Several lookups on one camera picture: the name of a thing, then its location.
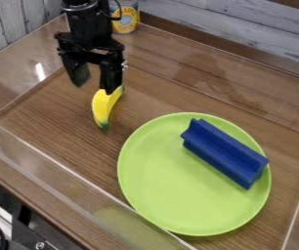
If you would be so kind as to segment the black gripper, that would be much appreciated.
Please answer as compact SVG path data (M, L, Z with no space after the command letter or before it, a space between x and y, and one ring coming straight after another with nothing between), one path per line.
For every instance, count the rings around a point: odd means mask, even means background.
M127 68L125 46L112 36L88 41L77 39L70 32L57 32L54 38L72 83L81 87L89 80L88 63L99 64L99 88L111 95L123 85L123 70Z

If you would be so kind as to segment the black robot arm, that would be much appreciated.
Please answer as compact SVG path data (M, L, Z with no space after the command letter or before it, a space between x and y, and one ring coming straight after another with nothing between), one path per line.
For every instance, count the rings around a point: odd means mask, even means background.
M100 69L99 88L111 95L123 85L125 46L112 37L112 22L121 16L109 15L108 0L62 0L69 31L57 32L54 39L64 67L73 84L89 80L89 63Z

